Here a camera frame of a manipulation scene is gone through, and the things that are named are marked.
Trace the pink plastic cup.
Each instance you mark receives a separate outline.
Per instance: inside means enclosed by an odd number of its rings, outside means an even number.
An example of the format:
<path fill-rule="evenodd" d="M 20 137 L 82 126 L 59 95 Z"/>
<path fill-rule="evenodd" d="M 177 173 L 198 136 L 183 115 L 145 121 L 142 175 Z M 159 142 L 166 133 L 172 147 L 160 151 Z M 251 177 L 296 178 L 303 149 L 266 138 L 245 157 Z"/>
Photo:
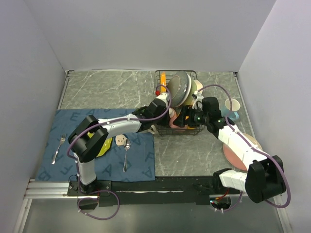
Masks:
<path fill-rule="evenodd" d="M 177 119 L 177 113 L 176 113 L 176 111 L 173 108 L 169 109 L 169 117 L 170 117 L 170 120 L 169 120 L 170 128 L 172 128 L 172 129 L 180 129 L 181 127 L 179 127 L 177 125 L 174 125 L 174 123 L 173 123 Z"/>

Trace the blue floral plate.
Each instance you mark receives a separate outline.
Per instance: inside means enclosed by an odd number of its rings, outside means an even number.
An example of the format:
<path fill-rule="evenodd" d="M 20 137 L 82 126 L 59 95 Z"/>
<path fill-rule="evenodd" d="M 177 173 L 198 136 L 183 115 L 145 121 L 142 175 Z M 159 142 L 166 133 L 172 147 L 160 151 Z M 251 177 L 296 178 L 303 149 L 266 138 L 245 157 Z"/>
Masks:
<path fill-rule="evenodd" d="M 172 96 L 171 107 L 178 107 L 185 102 L 184 96 L 187 90 L 187 85 L 188 77 L 187 72 L 185 71 L 176 72 L 176 74 L 169 80 L 167 88 Z"/>

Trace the teal rim white plate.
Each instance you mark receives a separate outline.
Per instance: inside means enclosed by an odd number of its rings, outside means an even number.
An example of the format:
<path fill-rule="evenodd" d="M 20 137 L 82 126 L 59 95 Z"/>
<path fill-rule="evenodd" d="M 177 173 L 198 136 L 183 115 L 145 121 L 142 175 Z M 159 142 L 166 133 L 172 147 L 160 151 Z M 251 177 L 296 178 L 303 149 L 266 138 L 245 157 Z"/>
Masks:
<path fill-rule="evenodd" d="M 192 78 L 189 74 L 187 74 L 188 77 L 188 85 L 187 85 L 187 90 L 184 96 L 184 101 L 188 98 L 190 92 L 191 92 L 191 88 L 192 88 Z"/>

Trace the orange polka dot plate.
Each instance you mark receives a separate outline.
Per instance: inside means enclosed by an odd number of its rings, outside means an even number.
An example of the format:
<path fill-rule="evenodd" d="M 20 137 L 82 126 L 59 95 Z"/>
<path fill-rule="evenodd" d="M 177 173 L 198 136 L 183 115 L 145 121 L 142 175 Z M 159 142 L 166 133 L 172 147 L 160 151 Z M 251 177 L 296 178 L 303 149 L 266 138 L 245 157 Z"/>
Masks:
<path fill-rule="evenodd" d="M 160 74 L 160 93 L 165 93 L 166 92 L 166 72 L 163 71 Z"/>

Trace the light blue mug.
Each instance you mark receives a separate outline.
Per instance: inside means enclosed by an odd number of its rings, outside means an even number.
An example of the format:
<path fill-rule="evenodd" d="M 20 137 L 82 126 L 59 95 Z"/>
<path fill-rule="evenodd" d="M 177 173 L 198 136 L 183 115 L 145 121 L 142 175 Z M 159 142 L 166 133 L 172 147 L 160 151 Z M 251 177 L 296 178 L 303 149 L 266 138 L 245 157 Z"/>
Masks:
<path fill-rule="evenodd" d="M 236 121 L 240 118 L 238 111 L 241 105 L 236 99 L 226 99 L 221 108 L 222 116 Z"/>

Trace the cream square cartoon dish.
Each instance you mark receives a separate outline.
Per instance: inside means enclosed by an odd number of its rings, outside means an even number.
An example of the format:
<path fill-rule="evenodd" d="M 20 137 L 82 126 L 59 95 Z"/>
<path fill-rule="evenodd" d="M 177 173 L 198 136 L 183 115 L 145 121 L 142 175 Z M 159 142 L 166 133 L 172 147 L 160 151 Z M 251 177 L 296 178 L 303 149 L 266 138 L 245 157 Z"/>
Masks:
<path fill-rule="evenodd" d="M 198 91 L 200 90 L 201 88 L 203 88 L 203 85 L 201 82 L 199 82 L 198 80 L 192 80 L 192 90 L 193 90 L 193 93 L 195 91 Z"/>

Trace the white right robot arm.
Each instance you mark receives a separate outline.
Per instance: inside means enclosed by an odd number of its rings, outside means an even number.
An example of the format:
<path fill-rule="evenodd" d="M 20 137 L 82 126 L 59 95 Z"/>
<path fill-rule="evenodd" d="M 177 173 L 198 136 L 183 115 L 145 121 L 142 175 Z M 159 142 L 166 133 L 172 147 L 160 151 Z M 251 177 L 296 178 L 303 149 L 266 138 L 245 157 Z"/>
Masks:
<path fill-rule="evenodd" d="M 244 137 L 237 125 L 222 116 L 215 97 L 193 95 L 193 105 L 182 108 L 174 124 L 183 127 L 204 125 L 218 140 L 226 145 L 246 167 L 246 172 L 226 168 L 214 173 L 213 190 L 224 193 L 233 188 L 246 193 L 254 203 L 260 203 L 286 191 L 282 160 L 268 158 L 265 153 Z"/>

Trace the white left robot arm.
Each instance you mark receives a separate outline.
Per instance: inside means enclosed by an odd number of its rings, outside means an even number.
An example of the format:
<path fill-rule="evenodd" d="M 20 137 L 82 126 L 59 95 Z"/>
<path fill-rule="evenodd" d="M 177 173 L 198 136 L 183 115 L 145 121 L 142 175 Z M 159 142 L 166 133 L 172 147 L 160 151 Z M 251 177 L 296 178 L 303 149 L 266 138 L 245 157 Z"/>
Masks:
<path fill-rule="evenodd" d="M 169 94 L 164 93 L 148 106 L 123 117 L 99 120 L 93 115 L 87 116 L 68 137 L 67 154 L 75 160 L 80 192 L 91 195 L 97 190 L 95 158 L 106 139 L 149 130 L 168 114 L 170 103 Z"/>

